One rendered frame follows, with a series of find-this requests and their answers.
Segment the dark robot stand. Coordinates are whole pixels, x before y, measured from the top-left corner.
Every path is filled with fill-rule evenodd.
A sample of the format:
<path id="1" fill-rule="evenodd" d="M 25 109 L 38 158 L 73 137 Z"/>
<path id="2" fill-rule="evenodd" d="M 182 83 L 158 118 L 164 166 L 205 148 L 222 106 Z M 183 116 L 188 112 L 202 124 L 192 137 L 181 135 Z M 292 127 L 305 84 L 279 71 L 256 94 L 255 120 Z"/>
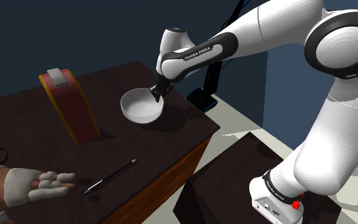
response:
<path id="1" fill-rule="evenodd" d="M 173 209 L 180 224 L 290 224 L 268 197 L 252 200 L 249 183 L 282 161 L 248 133 L 190 177 Z"/>

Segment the dark pen with silver tip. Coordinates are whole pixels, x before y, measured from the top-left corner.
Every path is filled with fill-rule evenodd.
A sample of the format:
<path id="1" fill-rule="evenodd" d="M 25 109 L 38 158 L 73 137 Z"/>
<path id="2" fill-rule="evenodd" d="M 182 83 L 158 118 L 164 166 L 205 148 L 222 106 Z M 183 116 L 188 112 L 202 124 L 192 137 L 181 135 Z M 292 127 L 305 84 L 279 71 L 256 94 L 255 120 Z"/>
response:
<path id="1" fill-rule="evenodd" d="M 127 164 L 123 165 L 122 167 L 120 167 L 119 169 L 117 169 L 116 171 L 112 172 L 111 174 L 109 174 L 108 176 L 106 176 L 105 178 L 103 178 L 102 180 L 96 182 L 95 184 L 93 184 L 91 187 L 87 188 L 83 194 L 86 195 L 88 193 L 90 193 L 93 189 L 97 188 L 99 185 L 103 184 L 104 182 L 106 182 L 108 179 L 112 178 L 113 176 L 117 175 L 118 173 L 120 173 L 121 171 L 125 170 L 127 167 L 131 166 L 132 164 L 136 163 L 137 159 L 133 159 L 131 161 L 129 161 Z"/>

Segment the black pole stand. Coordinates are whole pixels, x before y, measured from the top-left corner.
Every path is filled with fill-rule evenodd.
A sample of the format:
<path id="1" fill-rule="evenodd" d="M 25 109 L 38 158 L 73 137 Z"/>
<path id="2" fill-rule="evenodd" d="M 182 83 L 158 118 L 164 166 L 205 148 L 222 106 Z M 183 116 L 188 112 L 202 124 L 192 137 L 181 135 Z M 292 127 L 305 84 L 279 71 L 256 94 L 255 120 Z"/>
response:
<path id="1" fill-rule="evenodd" d="M 223 23 L 221 30 L 232 24 L 239 17 L 240 12 L 246 7 L 251 0 L 239 0 L 236 8 L 233 10 L 231 17 Z M 217 105 L 217 100 L 213 98 L 212 94 L 216 93 L 219 83 L 219 75 L 223 62 L 219 61 L 208 66 L 203 83 L 203 88 L 196 88 L 192 91 L 186 99 L 192 103 L 201 112 L 206 113 Z"/>

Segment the white bowl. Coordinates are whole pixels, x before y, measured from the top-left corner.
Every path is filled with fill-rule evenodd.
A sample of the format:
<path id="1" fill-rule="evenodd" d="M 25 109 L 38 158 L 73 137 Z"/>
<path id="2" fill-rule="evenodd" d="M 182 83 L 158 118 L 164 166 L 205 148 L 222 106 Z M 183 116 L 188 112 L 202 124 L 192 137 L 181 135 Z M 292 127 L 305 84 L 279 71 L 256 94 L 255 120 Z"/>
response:
<path id="1" fill-rule="evenodd" d="M 145 124 L 155 121 L 161 115 L 164 100 L 160 97 L 156 102 L 148 88 L 135 88 L 122 96 L 120 106 L 123 115 L 128 120 Z"/>

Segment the dark wooden desk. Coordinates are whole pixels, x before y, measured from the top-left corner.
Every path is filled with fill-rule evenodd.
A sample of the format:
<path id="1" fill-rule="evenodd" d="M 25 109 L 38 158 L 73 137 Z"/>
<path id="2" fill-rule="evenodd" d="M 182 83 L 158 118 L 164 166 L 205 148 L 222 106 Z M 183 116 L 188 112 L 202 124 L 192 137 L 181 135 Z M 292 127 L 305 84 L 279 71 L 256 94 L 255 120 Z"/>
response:
<path id="1" fill-rule="evenodd" d="M 100 131 L 82 145 L 75 144 L 43 88 L 0 97 L 6 165 L 76 175 L 75 187 L 62 197 L 9 208 L 15 224 L 141 224 L 185 183 L 219 126 L 175 91 L 154 122 L 127 120 L 122 95 L 154 80 L 140 62 L 80 76 Z M 136 163 L 83 194 L 133 159 Z"/>

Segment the red box with yellow edge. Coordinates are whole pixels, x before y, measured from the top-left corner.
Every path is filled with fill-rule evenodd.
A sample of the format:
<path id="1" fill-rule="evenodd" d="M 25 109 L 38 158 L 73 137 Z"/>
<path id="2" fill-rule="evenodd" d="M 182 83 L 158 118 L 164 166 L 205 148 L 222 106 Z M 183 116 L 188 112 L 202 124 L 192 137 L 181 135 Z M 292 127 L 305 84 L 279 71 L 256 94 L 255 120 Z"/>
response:
<path id="1" fill-rule="evenodd" d="M 77 145 L 99 137 L 91 107 L 70 70 L 49 69 L 39 80 Z"/>

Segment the brown hand figure, white wraps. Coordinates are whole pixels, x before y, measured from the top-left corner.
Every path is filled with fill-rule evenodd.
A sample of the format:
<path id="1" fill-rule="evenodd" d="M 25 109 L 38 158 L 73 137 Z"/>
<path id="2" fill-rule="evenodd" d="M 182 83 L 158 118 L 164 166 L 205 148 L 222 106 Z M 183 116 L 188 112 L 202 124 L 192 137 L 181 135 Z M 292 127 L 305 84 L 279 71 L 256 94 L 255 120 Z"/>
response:
<path id="1" fill-rule="evenodd" d="M 15 224 L 4 211 L 9 207 L 65 195 L 74 187 L 75 176 L 0 165 L 0 224 Z"/>

